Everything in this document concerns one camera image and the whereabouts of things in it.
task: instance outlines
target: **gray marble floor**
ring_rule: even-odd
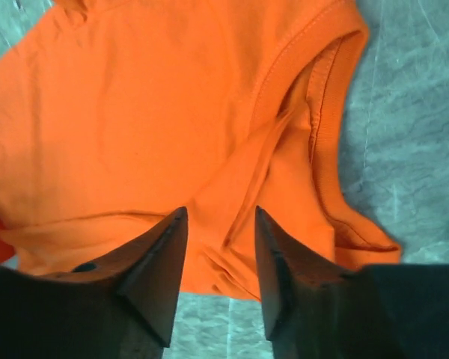
[[[0,56],[47,0],[0,0]],[[408,263],[449,263],[449,0],[358,0],[372,38],[340,140],[348,202],[404,245]],[[182,294],[167,359],[272,358],[259,304]]]

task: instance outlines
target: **orange t-shirt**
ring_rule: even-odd
[[[69,271],[189,211],[181,290],[258,299],[254,208],[356,269],[400,247],[340,192],[352,0],[60,0],[0,60],[0,240]]]

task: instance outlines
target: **marble floor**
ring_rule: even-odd
[[[0,56],[48,6],[0,0]],[[347,99],[342,190],[403,244],[403,262],[449,263],[449,0],[358,6],[372,38]],[[272,358],[260,305],[182,294],[165,358]]]

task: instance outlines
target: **seam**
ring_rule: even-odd
[[[251,125],[253,123],[256,123],[257,120],[260,120],[259,117],[256,117],[256,110],[260,107],[260,104],[263,101],[263,93],[265,91],[265,89],[268,88],[268,84],[269,84],[269,78],[271,77],[271,75],[276,71],[276,68],[278,67],[279,63],[281,62],[281,59],[290,51],[290,49],[293,47],[293,45],[298,42],[303,36],[305,36],[311,28],[313,28],[317,22],[319,22],[325,15],[327,15],[329,12],[331,12],[332,10],[334,10],[335,7],[342,5],[343,3],[347,2],[347,0],[337,0],[331,4],[329,4],[327,7],[325,7],[315,18],[312,22],[310,22],[309,24],[307,24],[305,26],[304,29],[301,30],[301,32],[299,32],[292,40],[284,40],[283,42],[280,43],[280,45],[282,43],[288,42],[288,44],[284,47],[283,51],[281,51],[278,55],[278,57],[273,61],[271,67],[268,70],[268,73],[265,76],[265,79],[263,81],[263,84],[260,86],[260,90],[258,92],[256,101],[254,103],[254,107],[253,107],[253,113],[251,116],[251,121],[249,122],[248,125],[248,132],[249,129],[251,127]]]
[[[337,43],[332,43],[331,46],[332,48],[329,50],[330,53],[327,54],[327,61],[326,61],[326,65],[323,67],[318,66],[318,63],[320,62],[319,60],[315,63],[313,71],[311,73],[311,77],[310,77],[310,81],[309,84],[312,85],[315,81],[317,81],[317,79],[320,79],[320,84],[318,85],[317,88],[317,92],[320,95],[320,101],[317,104],[318,106],[314,109],[314,111],[311,112],[311,134],[310,134],[310,151],[309,151],[309,160],[310,160],[310,165],[312,166],[313,164],[313,158],[314,158],[314,153],[316,152],[316,143],[317,143],[317,136],[319,134],[320,131],[320,127],[321,127],[321,114],[323,112],[323,103],[324,103],[324,94],[326,92],[326,86],[328,84],[328,80],[329,80],[329,73],[331,72],[331,68],[333,63],[335,62],[336,59],[336,55],[339,52],[339,48],[342,44],[342,39],[339,39],[337,41]],[[318,70],[323,70],[323,73],[318,74]],[[313,87],[309,86],[308,87],[308,93],[307,95],[309,95],[311,93],[311,89]]]
[[[336,61],[336,57],[337,57],[337,54],[339,53],[339,49],[340,49],[340,47],[341,47],[342,42],[343,42],[343,38],[340,39],[339,44],[337,45],[336,50],[334,50],[333,53],[332,53],[332,55],[330,55],[330,59],[328,60],[328,63],[327,63],[327,65],[328,65],[328,66],[326,67],[326,73],[327,73],[327,76],[324,78],[324,81],[323,81],[323,90],[322,90],[322,91],[320,90],[320,93],[322,94],[322,97],[321,97],[322,100],[321,100],[321,104],[320,104],[320,107],[319,107],[320,113],[321,113],[321,111],[323,110],[323,106],[324,106],[324,102],[325,102],[325,97],[326,97],[326,87],[327,87],[327,84],[328,84],[328,81],[329,81],[329,74],[330,74],[330,72],[331,72],[331,69],[332,69],[333,64],[334,64],[335,61]],[[316,133],[315,133],[316,138],[314,139],[314,145],[313,145],[313,149],[312,149],[312,151],[313,151],[313,152],[312,152],[312,156],[314,156],[314,152],[315,152],[315,150],[316,150],[316,145],[317,145],[317,141],[316,141],[316,140],[317,140],[317,138],[318,138],[318,136],[319,136],[319,133],[320,133],[320,125],[321,125],[321,123],[322,123],[322,121],[319,122],[318,127],[317,127],[317,130],[316,130]],[[337,218],[334,218],[333,216],[331,216],[330,214],[328,214],[327,211],[324,211],[324,212],[325,212],[325,215],[326,215],[326,218],[328,219],[328,221],[333,221],[333,222],[335,222],[335,223],[337,223],[337,224],[340,224],[341,226],[345,227],[346,229],[350,230],[352,233],[354,233],[354,234],[356,235],[357,238],[359,238],[360,240],[362,240],[363,243],[365,243],[366,245],[369,245],[369,246],[371,246],[371,247],[373,247],[373,248],[395,248],[394,246],[390,246],[390,247],[382,247],[382,246],[379,246],[379,245],[377,245],[377,244],[373,244],[372,242],[369,242],[369,241],[366,240],[363,236],[361,236],[361,234],[359,234],[351,224],[349,224],[349,223],[347,223],[347,222],[345,222],[345,221],[339,220],[339,219],[337,219]]]

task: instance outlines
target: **stitching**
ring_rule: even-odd
[[[296,42],[298,42],[303,36],[305,36],[309,32],[309,30],[312,27],[314,27],[316,25],[317,22],[319,22],[325,15],[327,15],[329,12],[334,10],[337,6],[341,6],[346,1],[347,0],[337,0],[337,1],[333,2],[332,4],[328,5],[328,7],[326,7],[324,10],[322,10],[321,13],[318,16],[316,16],[312,22],[310,22],[308,25],[306,25],[305,28],[303,30],[301,30],[301,32],[299,34],[297,34],[292,40],[288,40],[288,39],[283,40],[280,43],[280,46],[277,46],[277,48],[281,47],[282,43],[288,42],[288,44],[285,46],[284,50],[281,51],[279,56],[273,62],[272,66],[270,67],[270,69],[268,71],[268,73],[266,74],[266,77],[265,77],[265,79],[263,81],[263,84],[260,87],[259,93],[257,95],[256,102],[254,104],[253,115],[251,116],[251,121],[249,123],[250,127],[251,127],[252,123],[255,123],[257,120],[260,119],[260,118],[256,118],[256,110],[257,110],[257,108],[259,108],[259,105],[263,101],[263,93],[264,93],[264,90],[267,89],[267,87],[268,87],[269,78],[276,71],[276,68],[278,67],[279,63],[281,62],[281,59],[290,51],[290,49],[293,47],[293,45]]]
[[[328,66],[326,67],[326,72],[328,73],[328,76],[325,77],[325,78],[324,78],[324,81],[323,81],[323,87],[324,87],[324,88],[323,88],[323,92],[322,92],[322,94],[323,94],[323,100],[321,101],[320,112],[321,112],[321,110],[322,110],[322,108],[323,108],[324,96],[325,96],[325,94],[326,94],[326,86],[327,86],[327,83],[328,83],[328,80],[329,80],[329,73],[331,72],[332,65],[333,65],[334,62],[335,62],[335,59],[336,59],[336,57],[337,57],[337,54],[339,53],[339,48],[341,47],[342,43],[343,43],[343,39],[341,38],[340,41],[339,41],[339,44],[338,44],[337,47],[336,47],[336,49],[333,51],[332,56],[330,56],[330,59],[329,59],[329,61],[328,61]],[[319,135],[319,129],[320,129],[320,126],[318,126],[318,128],[317,128],[317,131],[316,131],[316,138],[317,138],[318,135]],[[314,154],[315,148],[316,148],[316,141],[314,142],[313,154]],[[362,240],[364,244],[369,245],[369,246],[371,246],[372,248],[378,248],[378,249],[382,249],[382,250],[396,249],[396,246],[395,246],[395,245],[390,245],[390,246],[385,246],[385,247],[383,247],[383,246],[381,246],[381,245],[377,245],[377,244],[375,244],[375,243],[369,242],[369,241],[366,240],[363,236],[361,236],[361,234],[359,234],[351,224],[348,224],[347,222],[342,221],[342,220],[340,220],[340,219],[334,218],[333,216],[331,216],[331,215],[328,214],[328,213],[325,213],[325,215],[326,215],[326,217],[327,217],[328,220],[333,221],[333,222],[335,222],[335,223],[338,223],[338,224],[340,224],[341,226],[345,227],[345,229],[350,230],[352,233],[354,233],[354,234],[356,235],[356,237],[358,237],[360,240]]]
[[[326,93],[326,86],[328,84],[328,80],[329,80],[329,73],[331,72],[331,68],[333,63],[335,62],[336,59],[336,55],[339,52],[339,48],[342,44],[342,39],[339,39],[339,41],[337,43],[332,43],[332,48],[329,49],[329,53],[326,54],[326,57],[328,58],[326,61],[326,66],[323,66],[322,69],[323,72],[325,73],[325,75],[323,74],[317,74],[317,67],[314,68],[313,73],[311,74],[312,76],[314,76],[314,78],[316,78],[317,76],[320,77],[321,81],[318,87],[318,93],[320,95],[320,102],[318,103],[317,108],[315,108],[316,113],[313,113],[311,116],[311,150],[310,150],[310,164],[313,164],[313,158],[314,158],[314,153],[316,152],[316,143],[317,143],[317,136],[318,133],[320,131],[320,127],[321,127],[321,114],[323,112],[323,104],[324,104],[324,94]]]

